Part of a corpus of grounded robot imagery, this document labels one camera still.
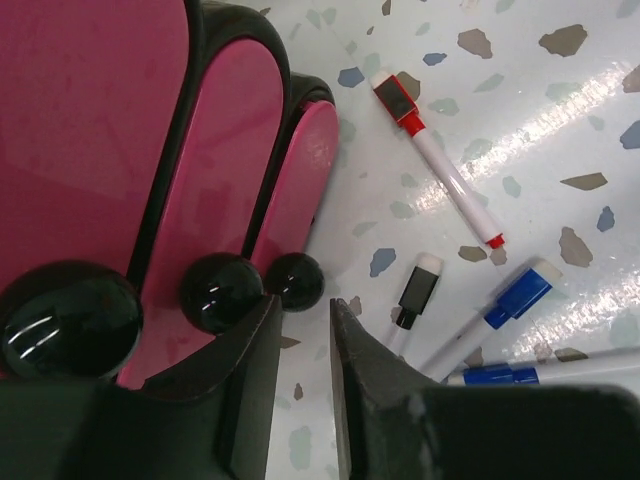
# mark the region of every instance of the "large black knob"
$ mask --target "large black knob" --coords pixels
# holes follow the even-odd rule
[[[0,294],[0,329],[9,374],[110,377],[138,342],[142,306],[119,273],[58,262],[32,270]]]
[[[301,312],[322,298],[324,275],[309,255],[289,253],[269,267],[264,286],[267,292],[280,295],[285,312]]]
[[[231,253],[201,258],[189,267],[180,286],[182,312],[196,328],[215,335],[236,325],[263,295],[256,268]]]

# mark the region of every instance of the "blue marker cap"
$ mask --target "blue marker cap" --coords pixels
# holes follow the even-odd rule
[[[497,330],[510,318],[520,318],[560,277],[560,270],[546,260],[539,260],[498,297],[496,306],[485,315],[485,321]]]
[[[462,373],[465,385],[517,385],[539,384],[533,367],[512,369],[507,364],[470,368]]]

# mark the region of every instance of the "terrazzo surface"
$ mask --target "terrazzo surface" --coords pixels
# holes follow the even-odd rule
[[[339,158],[308,246],[325,298],[285,318],[267,478],[337,479],[328,299],[384,341],[420,252],[445,260],[403,352],[419,367],[532,258],[564,277],[465,362],[570,361],[640,342],[640,0],[244,0],[323,78]],[[474,237],[367,81],[399,74],[503,225]],[[640,393],[638,382],[637,393]]]

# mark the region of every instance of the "black knob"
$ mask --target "black knob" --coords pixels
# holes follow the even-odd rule
[[[216,253],[191,265],[180,286],[187,319],[200,330],[220,335],[237,324],[262,299],[260,274],[232,253]]]
[[[285,312],[301,312],[322,298],[324,275],[309,255],[289,253],[269,267],[264,286],[267,292],[280,295]]]
[[[110,377],[142,332],[142,306],[117,272],[81,261],[46,265],[0,294],[5,369],[23,378]]]

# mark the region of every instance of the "black rubber edge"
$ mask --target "black rubber edge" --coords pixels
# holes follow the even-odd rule
[[[335,105],[335,100],[329,86],[317,77],[291,74],[291,110],[285,120],[284,128],[280,129],[276,145],[271,154],[269,165],[258,193],[247,235],[242,246],[242,256],[250,259],[253,249],[258,241],[258,235],[264,222],[264,217],[269,208],[269,202],[282,170],[284,158],[287,155],[291,137],[298,127],[298,123],[304,114],[304,107],[309,103],[325,100]]]
[[[149,268],[153,244],[167,202],[185,132],[191,121],[202,78],[215,55],[229,43],[249,38],[264,45],[278,64],[284,87],[283,115],[289,111],[290,72],[280,37],[263,15],[247,7],[185,0],[189,26],[189,56],[185,80],[171,120],[158,169],[151,186],[127,279],[140,291]],[[284,122],[280,121],[280,130]]]

